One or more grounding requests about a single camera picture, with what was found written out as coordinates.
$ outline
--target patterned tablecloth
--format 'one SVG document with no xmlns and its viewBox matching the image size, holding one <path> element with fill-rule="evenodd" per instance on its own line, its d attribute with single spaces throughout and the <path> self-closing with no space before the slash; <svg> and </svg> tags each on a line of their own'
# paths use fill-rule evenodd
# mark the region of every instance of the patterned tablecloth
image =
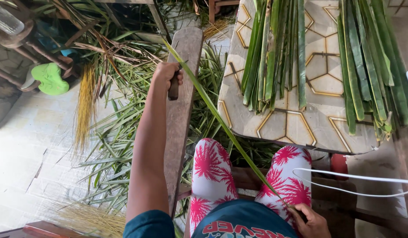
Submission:
<svg viewBox="0 0 408 238">
<path fill-rule="evenodd" d="M 379 145 L 370 116 L 357 123 L 355 136 L 348 135 L 336 22 L 338 5 L 337 0 L 305 3 L 307 111 L 298 110 L 294 67 L 292 91 L 285 89 L 285 97 L 277 98 L 274 112 L 255 115 L 243 105 L 239 87 L 255 8 L 252 0 L 241 0 L 218 101 L 218 111 L 233 132 L 345 154 L 366 153 Z"/>
</svg>

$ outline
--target floor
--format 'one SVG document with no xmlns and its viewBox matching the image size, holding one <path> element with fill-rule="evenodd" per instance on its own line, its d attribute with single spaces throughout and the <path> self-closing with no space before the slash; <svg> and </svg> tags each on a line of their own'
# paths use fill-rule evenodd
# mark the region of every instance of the floor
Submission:
<svg viewBox="0 0 408 238">
<path fill-rule="evenodd" d="M 211 41 L 222 56 L 228 51 L 232 32 L 230 27 Z M 55 199 L 76 200 L 87 193 L 86 182 L 79 180 L 88 171 L 74 168 L 82 157 L 74 159 L 69 152 L 78 92 L 79 85 L 60 96 L 23 93 L 0 124 L 0 231 L 44 219 Z M 101 100 L 97 119 L 112 112 L 112 107 L 104 108 Z M 350 156 L 347 164 L 349 174 L 399 177 L 391 142 L 367 154 Z M 402 190 L 399 184 L 374 186 L 367 181 L 353 182 L 361 193 L 391 194 Z M 358 207 L 406 216 L 402 198 L 359 197 Z M 396 236 L 363 221 L 357 221 L 355 228 L 357 237 Z"/>
</svg>

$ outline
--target stack of leaf strips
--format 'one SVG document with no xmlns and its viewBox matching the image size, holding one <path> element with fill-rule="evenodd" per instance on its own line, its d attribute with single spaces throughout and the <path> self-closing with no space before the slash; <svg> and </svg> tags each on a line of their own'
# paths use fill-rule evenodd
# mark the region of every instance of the stack of leaf strips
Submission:
<svg viewBox="0 0 408 238">
<path fill-rule="evenodd" d="M 299 109 L 305 111 L 304 1 L 257 0 L 255 8 L 241 82 L 243 103 L 256 114 L 275 110 L 276 97 L 282 99 L 285 89 L 292 90 L 296 69 Z"/>
<path fill-rule="evenodd" d="M 408 126 L 408 79 L 383 1 L 340 0 L 338 17 L 349 135 L 372 116 L 376 138 Z"/>
</svg>

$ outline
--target leggings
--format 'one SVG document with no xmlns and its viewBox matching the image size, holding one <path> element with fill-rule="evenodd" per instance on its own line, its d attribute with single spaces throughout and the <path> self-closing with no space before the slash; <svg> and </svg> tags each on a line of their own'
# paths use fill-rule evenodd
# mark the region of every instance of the leggings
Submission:
<svg viewBox="0 0 408 238">
<path fill-rule="evenodd" d="M 231 166 L 229 154 L 217 141 L 205 138 L 196 145 L 192 170 L 190 235 L 215 207 L 238 199 Z M 306 149 L 285 146 L 273 156 L 266 179 L 286 203 L 311 206 L 311 184 L 299 178 L 311 181 L 311 173 L 297 170 L 295 173 L 298 177 L 292 173 L 294 168 L 311 169 L 311 156 Z M 255 201 L 266 205 L 295 228 L 294 219 L 286 205 L 266 185 L 261 186 Z"/>
</svg>

